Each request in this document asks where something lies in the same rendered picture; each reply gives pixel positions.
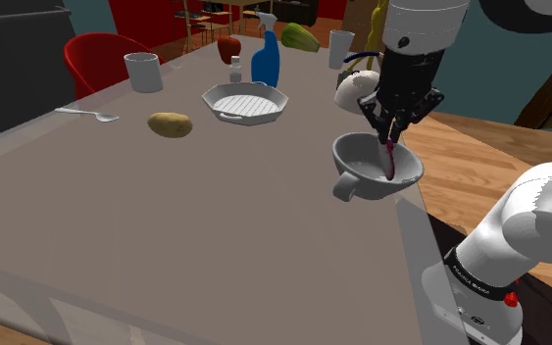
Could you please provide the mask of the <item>wooden dining table with chairs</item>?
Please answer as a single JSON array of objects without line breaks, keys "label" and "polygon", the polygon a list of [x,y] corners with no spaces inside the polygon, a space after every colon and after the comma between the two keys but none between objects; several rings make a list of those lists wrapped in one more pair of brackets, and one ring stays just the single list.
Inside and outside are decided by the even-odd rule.
[{"label": "wooden dining table with chairs", "polygon": [[184,29],[182,51],[191,52],[215,41],[216,32],[225,29],[228,35],[244,31],[247,18],[258,19],[262,12],[259,0],[217,0],[223,6],[215,9],[213,0],[170,0],[175,20],[181,20]]}]

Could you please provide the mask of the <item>purple knife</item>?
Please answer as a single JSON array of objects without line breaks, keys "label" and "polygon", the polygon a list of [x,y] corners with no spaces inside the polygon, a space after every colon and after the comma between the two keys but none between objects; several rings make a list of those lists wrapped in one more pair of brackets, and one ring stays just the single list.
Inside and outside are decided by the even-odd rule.
[{"label": "purple knife", "polygon": [[385,176],[388,180],[392,180],[395,176],[395,164],[394,164],[394,157],[393,157],[393,151],[396,144],[392,141],[390,138],[390,133],[386,134],[386,164],[385,164]]}]

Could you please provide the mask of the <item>grey table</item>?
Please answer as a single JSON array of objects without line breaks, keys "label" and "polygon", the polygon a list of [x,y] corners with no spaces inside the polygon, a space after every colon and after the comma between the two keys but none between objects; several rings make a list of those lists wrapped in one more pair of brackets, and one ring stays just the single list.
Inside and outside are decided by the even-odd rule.
[{"label": "grey table", "polygon": [[[280,52],[280,117],[225,123],[208,45],[0,134],[0,323],[52,345],[442,345],[423,271],[440,262],[417,186],[343,202],[326,51]],[[155,113],[188,116],[181,138]]]}]

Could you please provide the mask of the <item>brown potato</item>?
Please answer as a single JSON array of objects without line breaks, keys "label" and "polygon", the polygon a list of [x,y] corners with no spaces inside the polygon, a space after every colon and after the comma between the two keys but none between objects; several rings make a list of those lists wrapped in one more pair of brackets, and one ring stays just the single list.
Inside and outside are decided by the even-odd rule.
[{"label": "brown potato", "polygon": [[181,138],[193,129],[191,119],[177,113],[155,113],[148,118],[148,126],[156,134],[167,138]]}]

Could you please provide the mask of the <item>grey grill pan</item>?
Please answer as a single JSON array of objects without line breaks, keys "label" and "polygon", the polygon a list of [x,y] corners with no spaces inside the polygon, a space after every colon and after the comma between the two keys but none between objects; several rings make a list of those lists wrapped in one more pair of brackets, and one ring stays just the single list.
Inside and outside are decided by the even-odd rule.
[{"label": "grey grill pan", "polygon": [[274,122],[288,97],[266,84],[234,82],[211,87],[202,100],[220,121],[250,126]]}]

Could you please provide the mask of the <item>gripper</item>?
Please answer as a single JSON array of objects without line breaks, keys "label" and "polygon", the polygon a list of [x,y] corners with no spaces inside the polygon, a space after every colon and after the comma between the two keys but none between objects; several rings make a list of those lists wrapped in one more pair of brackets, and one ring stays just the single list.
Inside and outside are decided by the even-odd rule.
[{"label": "gripper", "polygon": [[396,144],[410,123],[419,123],[444,100],[444,94],[432,86],[443,55],[444,50],[405,55],[385,49],[378,92],[357,99],[380,144],[385,145],[388,140],[389,113],[395,117],[391,141]]}]

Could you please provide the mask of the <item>green squash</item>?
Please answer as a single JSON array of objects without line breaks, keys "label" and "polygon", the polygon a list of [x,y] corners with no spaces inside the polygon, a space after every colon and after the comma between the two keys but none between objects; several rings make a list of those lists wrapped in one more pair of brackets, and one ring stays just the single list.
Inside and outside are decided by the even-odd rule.
[{"label": "green squash", "polygon": [[317,53],[320,48],[319,40],[303,26],[296,23],[287,24],[281,32],[280,41],[283,46]]}]

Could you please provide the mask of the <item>yellow curvy object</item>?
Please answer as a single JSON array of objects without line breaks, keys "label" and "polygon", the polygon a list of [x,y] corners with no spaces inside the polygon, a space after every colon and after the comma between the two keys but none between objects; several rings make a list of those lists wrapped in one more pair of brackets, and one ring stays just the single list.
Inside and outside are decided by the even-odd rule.
[{"label": "yellow curvy object", "polygon": [[[364,52],[383,52],[384,44],[382,42],[382,36],[384,26],[386,22],[387,7],[389,0],[378,0],[377,6],[374,8],[371,16],[371,31],[368,35]],[[348,67],[347,71],[352,72],[354,67],[361,63],[365,58],[357,58],[354,63]],[[373,69],[374,56],[368,57],[369,60],[366,63],[366,70]]]}]

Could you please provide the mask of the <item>dark cabinet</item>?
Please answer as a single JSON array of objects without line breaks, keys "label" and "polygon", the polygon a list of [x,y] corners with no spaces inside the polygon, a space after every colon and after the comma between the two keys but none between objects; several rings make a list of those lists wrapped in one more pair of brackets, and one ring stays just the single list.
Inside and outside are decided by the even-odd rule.
[{"label": "dark cabinet", "polygon": [[71,14],[63,0],[0,0],[0,132],[75,100]]}]

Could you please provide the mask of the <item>blue spray bottle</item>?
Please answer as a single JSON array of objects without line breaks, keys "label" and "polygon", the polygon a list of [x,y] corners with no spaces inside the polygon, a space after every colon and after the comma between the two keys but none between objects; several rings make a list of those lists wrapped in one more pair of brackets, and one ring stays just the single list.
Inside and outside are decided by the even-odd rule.
[{"label": "blue spray bottle", "polygon": [[274,32],[277,17],[274,14],[257,12],[259,26],[264,26],[264,47],[254,53],[251,59],[251,78],[253,82],[261,82],[277,88],[279,78],[280,57],[278,42]]}]

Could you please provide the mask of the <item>dark sofa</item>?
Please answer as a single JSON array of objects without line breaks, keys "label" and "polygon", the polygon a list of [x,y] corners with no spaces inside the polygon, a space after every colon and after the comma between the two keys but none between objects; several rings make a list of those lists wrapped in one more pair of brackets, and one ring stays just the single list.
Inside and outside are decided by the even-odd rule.
[{"label": "dark sofa", "polygon": [[274,14],[280,22],[313,26],[319,10],[319,0],[274,0]]}]

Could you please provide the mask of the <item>red chair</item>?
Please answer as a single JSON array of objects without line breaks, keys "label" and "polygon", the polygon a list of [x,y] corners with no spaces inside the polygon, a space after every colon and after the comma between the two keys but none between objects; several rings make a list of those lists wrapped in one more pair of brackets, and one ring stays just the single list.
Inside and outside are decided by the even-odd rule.
[{"label": "red chair", "polygon": [[[156,54],[131,38],[109,32],[89,32],[70,39],[63,53],[75,83],[75,98],[79,100],[129,79],[124,55],[136,52]],[[166,63],[161,56],[159,59],[161,65]]]}]

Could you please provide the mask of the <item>grey mug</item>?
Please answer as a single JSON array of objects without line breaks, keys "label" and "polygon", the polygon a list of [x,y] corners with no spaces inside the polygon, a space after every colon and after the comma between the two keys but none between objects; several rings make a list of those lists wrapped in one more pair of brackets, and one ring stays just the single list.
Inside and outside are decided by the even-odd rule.
[{"label": "grey mug", "polygon": [[124,55],[124,61],[134,91],[153,93],[164,88],[158,55],[146,52],[129,53]]}]

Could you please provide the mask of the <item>red bell pepper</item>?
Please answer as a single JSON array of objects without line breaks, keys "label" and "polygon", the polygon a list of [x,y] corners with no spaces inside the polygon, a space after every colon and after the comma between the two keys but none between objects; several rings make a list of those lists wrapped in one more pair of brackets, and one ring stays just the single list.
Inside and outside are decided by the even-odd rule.
[{"label": "red bell pepper", "polygon": [[238,56],[241,51],[241,42],[234,37],[221,37],[217,41],[220,57],[226,65],[231,64],[231,58]]}]

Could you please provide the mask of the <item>white tall cup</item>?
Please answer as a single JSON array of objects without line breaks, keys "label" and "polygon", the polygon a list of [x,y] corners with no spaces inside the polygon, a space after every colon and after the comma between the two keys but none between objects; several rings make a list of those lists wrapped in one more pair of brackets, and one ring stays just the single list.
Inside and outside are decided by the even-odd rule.
[{"label": "white tall cup", "polygon": [[328,67],[330,69],[339,70],[342,67],[354,37],[353,32],[345,30],[333,29],[329,33]]}]

